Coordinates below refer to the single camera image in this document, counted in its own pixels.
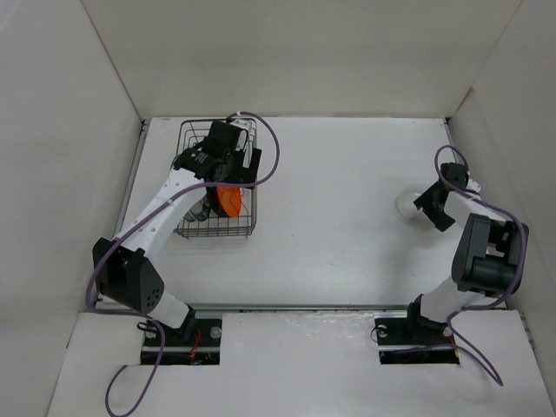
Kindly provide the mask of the white plate dark rim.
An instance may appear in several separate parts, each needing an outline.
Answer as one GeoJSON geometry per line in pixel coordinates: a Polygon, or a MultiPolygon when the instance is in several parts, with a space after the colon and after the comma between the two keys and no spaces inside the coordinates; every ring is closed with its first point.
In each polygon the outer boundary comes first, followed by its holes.
{"type": "Polygon", "coordinates": [[[201,199],[191,211],[195,213],[195,217],[198,222],[205,222],[210,217],[211,209],[208,206],[208,202],[205,198],[201,199]]]}

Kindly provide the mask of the aluminium rail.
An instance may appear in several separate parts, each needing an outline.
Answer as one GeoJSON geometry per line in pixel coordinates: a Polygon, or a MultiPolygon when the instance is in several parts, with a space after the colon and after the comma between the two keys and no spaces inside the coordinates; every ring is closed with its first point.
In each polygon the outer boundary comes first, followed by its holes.
{"type": "Polygon", "coordinates": [[[365,304],[233,304],[233,303],[191,303],[196,311],[221,312],[299,312],[299,311],[406,311],[407,304],[365,305],[365,304]]]}

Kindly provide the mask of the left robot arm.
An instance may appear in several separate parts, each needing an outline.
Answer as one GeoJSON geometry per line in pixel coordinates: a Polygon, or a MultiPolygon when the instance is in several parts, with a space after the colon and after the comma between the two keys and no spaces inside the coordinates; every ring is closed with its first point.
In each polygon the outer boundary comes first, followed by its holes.
{"type": "Polygon", "coordinates": [[[211,121],[207,134],[175,157],[164,183],[137,218],[93,247],[97,292],[160,322],[177,345],[192,339],[195,311],[166,289],[154,260],[187,212],[217,184],[255,182],[261,150],[250,145],[254,133],[252,119],[211,121]]]}

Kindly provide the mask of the black plate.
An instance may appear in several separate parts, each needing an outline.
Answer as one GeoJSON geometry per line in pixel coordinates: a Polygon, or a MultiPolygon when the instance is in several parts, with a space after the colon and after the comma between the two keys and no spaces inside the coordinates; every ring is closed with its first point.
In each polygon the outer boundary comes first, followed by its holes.
{"type": "Polygon", "coordinates": [[[225,213],[222,211],[222,205],[217,194],[216,187],[207,188],[206,199],[210,209],[219,217],[224,217],[225,213]]]}

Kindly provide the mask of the orange plate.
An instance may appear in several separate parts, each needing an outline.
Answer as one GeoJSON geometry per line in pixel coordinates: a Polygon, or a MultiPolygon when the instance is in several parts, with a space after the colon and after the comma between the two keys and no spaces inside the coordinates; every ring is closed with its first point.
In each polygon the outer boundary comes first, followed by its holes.
{"type": "Polygon", "coordinates": [[[242,192],[238,188],[219,186],[216,189],[216,213],[236,218],[242,211],[242,192]]]}

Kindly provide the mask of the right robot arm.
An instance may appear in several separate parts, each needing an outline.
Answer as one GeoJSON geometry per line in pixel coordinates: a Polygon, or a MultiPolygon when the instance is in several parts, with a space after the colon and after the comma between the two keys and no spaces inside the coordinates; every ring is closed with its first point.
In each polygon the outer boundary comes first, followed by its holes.
{"type": "Polygon", "coordinates": [[[506,299],[520,288],[525,268],[529,227],[469,191],[467,166],[439,166],[439,180],[414,206],[441,232],[462,227],[451,272],[435,290],[408,305],[401,331],[413,342],[442,333],[447,317],[484,298],[506,299]]]}

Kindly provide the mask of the white plate red characters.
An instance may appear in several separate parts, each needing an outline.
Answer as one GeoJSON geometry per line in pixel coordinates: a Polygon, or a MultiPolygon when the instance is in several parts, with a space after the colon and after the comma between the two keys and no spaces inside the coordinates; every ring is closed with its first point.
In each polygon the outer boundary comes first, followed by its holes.
{"type": "Polygon", "coordinates": [[[195,213],[189,210],[182,218],[185,222],[196,222],[195,213]]]}

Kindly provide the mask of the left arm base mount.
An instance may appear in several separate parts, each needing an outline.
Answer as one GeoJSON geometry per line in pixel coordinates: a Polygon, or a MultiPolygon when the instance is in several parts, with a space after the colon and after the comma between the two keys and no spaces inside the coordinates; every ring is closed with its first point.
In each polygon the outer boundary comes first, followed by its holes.
{"type": "MultiPolygon", "coordinates": [[[[154,365],[162,341],[160,332],[151,321],[139,322],[143,332],[141,365],[154,365]]],[[[216,366],[220,364],[222,319],[197,318],[192,334],[184,339],[175,329],[163,326],[166,339],[160,364],[163,366],[216,366]]]]}

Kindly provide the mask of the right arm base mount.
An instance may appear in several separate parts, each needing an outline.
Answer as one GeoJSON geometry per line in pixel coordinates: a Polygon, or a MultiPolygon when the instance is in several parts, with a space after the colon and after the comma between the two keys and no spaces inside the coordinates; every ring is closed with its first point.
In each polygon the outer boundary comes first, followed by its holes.
{"type": "Polygon", "coordinates": [[[374,317],[371,337],[379,347],[381,365],[459,365],[454,338],[445,334],[444,321],[421,315],[418,296],[401,312],[384,312],[374,317]]]}

